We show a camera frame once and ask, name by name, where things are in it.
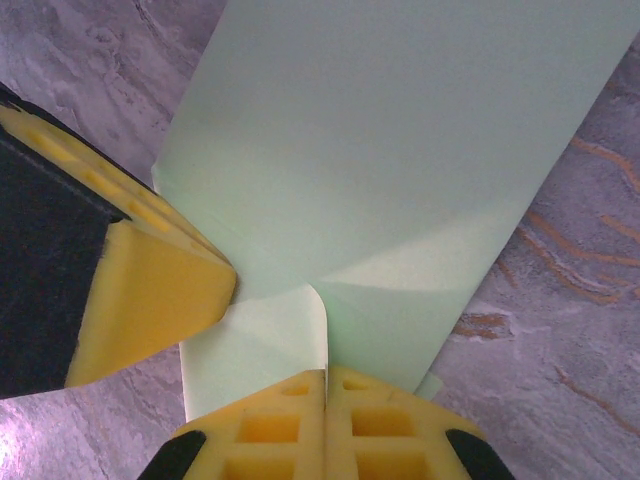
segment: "rectangular hole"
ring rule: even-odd
[[[129,177],[129,175],[122,172],[120,169],[118,169],[118,167],[112,165],[111,162],[102,158],[93,150],[86,147],[84,144],[81,143],[80,148],[86,149],[88,152],[90,152],[87,157],[91,158],[92,163],[94,163],[100,170],[102,170],[105,175],[107,175],[111,180],[122,185],[122,187],[126,188],[129,192],[135,192],[135,188],[138,186],[138,183],[131,177]]]
[[[367,390],[368,387],[363,383],[346,378],[342,381],[342,388],[345,390]]]
[[[173,213],[173,208],[164,199],[154,195],[144,187],[138,187],[138,195],[144,198],[147,202],[160,210],[165,215]]]
[[[422,452],[359,452],[358,480],[429,480]]]
[[[352,434],[356,437],[413,436],[411,418],[393,407],[362,407],[351,412]]]
[[[283,395],[287,395],[288,397],[300,397],[303,395],[307,395],[309,393],[309,385],[301,383],[299,385],[294,385],[293,387],[285,388],[282,391]]]
[[[223,480],[293,480],[295,464],[288,458],[227,459]]]
[[[85,174],[85,180],[90,187],[93,187],[107,200],[121,192],[120,187],[115,183],[110,182],[100,174],[88,171]]]
[[[293,443],[298,441],[298,415],[249,414],[242,419],[237,442]]]
[[[149,209],[136,200],[132,200],[129,202],[129,209],[131,210],[131,213],[142,218],[161,232],[168,232],[171,228],[169,223],[164,218],[160,217],[153,210]]]
[[[35,130],[28,130],[26,136],[36,148],[40,149],[40,153],[46,158],[53,157],[54,161],[57,160],[61,163],[76,162],[78,160],[73,153],[64,148],[63,145],[60,145],[58,139],[49,138]]]

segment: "light green paper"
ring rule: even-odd
[[[303,370],[326,368],[327,317],[317,292],[192,204],[193,196],[176,200],[239,274],[225,317],[180,349],[187,421]]]
[[[317,289],[332,362],[414,391],[639,20],[636,0],[230,0],[156,181],[243,280],[259,248]],[[317,320],[289,308],[262,321]],[[287,370],[222,343],[183,344],[188,409]]]
[[[427,372],[414,394],[418,397],[424,398],[425,400],[431,401],[443,386],[444,383],[439,377],[435,376],[431,372]]]

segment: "grid of square holes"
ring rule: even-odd
[[[366,390],[364,383],[345,379],[347,391]],[[413,437],[411,417],[402,409],[389,406],[365,406],[351,410],[351,434],[354,437]],[[358,451],[358,480],[428,480],[429,469],[422,451]]]
[[[282,391],[287,397],[309,393],[309,385],[300,383]],[[296,443],[300,431],[300,415],[247,413],[238,430],[238,443]],[[224,466],[223,480],[293,480],[295,458],[230,457]]]
[[[134,179],[118,170],[107,160],[101,158],[96,162],[92,160],[92,157],[89,157],[88,160],[83,154],[84,151],[91,152],[91,155],[96,157],[98,154],[79,140],[50,125],[47,131],[48,133],[44,133],[37,129],[30,129],[27,131],[26,136],[36,146],[53,152],[55,159],[62,164],[76,163],[82,165],[84,173],[80,174],[81,176],[78,180],[110,202],[117,204],[116,198],[127,192],[134,198],[127,203],[127,207],[134,215],[142,218],[162,232],[169,231],[171,228],[170,223],[155,211],[157,209],[165,215],[173,214],[173,209],[163,199],[138,185]],[[144,202],[138,201],[135,199],[136,197],[143,198]]]

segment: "black plastic part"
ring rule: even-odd
[[[0,128],[0,398],[64,387],[110,223],[128,216]]]
[[[447,439],[471,480],[515,480],[487,442],[463,430],[448,430]]]
[[[69,135],[71,135],[72,137],[76,138],[77,140],[80,140],[87,147],[92,149],[94,152],[96,152],[98,155],[100,155],[102,158],[104,158],[106,161],[108,161],[110,164],[112,164],[114,167],[116,167],[122,173],[127,175],[129,178],[135,180],[139,185],[142,185],[144,188],[146,188],[148,191],[150,191],[154,195],[157,195],[157,193],[154,192],[153,189],[151,189],[148,185],[146,185],[145,183],[143,183],[140,180],[138,180],[135,176],[131,175],[131,173],[129,173],[127,170],[125,170],[120,165],[118,165],[116,162],[114,162],[110,157],[106,156],[98,148],[96,148],[93,145],[91,145],[89,142],[87,142],[84,138],[82,138],[76,132],[74,132],[69,127],[67,127],[64,123],[62,123],[56,117],[51,115],[46,110],[40,108],[39,106],[37,106],[37,105],[35,105],[35,104],[31,103],[31,102],[27,102],[25,100],[22,100],[19,96],[17,96],[15,93],[13,93],[9,89],[9,87],[7,87],[5,84],[3,84],[1,82],[0,82],[0,105],[4,105],[5,107],[9,107],[9,108],[19,107],[19,108],[21,108],[22,110],[24,110],[27,113],[30,113],[32,115],[36,115],[36,116],[42,118],[43,120],[46,120],[51,125],[54,125],[54,126],[58,127],[60,130],[68,133]]]
[[[200,430],[172,438],[160,447],[138,480],[182,480],[206,441]]]

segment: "gray marble surface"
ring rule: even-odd
[[[3,0],[0,81],[145,181],[222,0]],[[519,479],[640,478],[640,37],[489,271],[436,401]],[[0,479],[134,479],[184,422],[172,348],[0,401]]]

